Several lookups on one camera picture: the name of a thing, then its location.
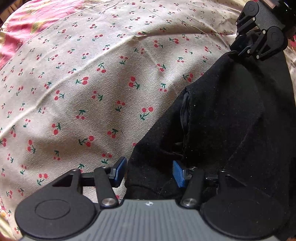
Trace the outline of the cherry print bed sheet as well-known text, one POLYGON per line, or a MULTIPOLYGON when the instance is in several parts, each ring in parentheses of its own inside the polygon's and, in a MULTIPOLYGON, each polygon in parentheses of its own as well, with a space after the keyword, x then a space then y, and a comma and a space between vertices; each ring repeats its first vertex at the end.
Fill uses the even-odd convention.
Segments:
POLYGON ((18 204, 72 169, 125 157, 100 211, 67 240, 125 240, 128 162, 180 93, 237 37, 234 1, 98 1, 38 33, 1 67, 1 210, 16 240, 18 204))

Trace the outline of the black pants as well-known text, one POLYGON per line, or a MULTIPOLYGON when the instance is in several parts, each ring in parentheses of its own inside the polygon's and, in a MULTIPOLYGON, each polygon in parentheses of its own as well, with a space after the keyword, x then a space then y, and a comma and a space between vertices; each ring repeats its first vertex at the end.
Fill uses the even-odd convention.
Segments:
POLYGON ((222 55, 188 85, 136 144, 128 162, 125 240, 294 240, 295 98, 283 52, 264 61, 222 55), (280 229, 234 239, 179 202, 185 191, 173 161, 207 173, 232 173, 283 207, 280 229))

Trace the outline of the pink floral quilt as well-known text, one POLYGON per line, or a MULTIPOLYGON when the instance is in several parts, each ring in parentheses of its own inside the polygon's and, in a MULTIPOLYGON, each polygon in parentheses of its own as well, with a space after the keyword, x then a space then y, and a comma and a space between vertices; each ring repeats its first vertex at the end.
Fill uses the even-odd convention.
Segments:
POLYGON ((44 29, 60 19, 88 8, 97 1, 20 1, 12 4, 1 26, 1 67, 16 51, 44 29))

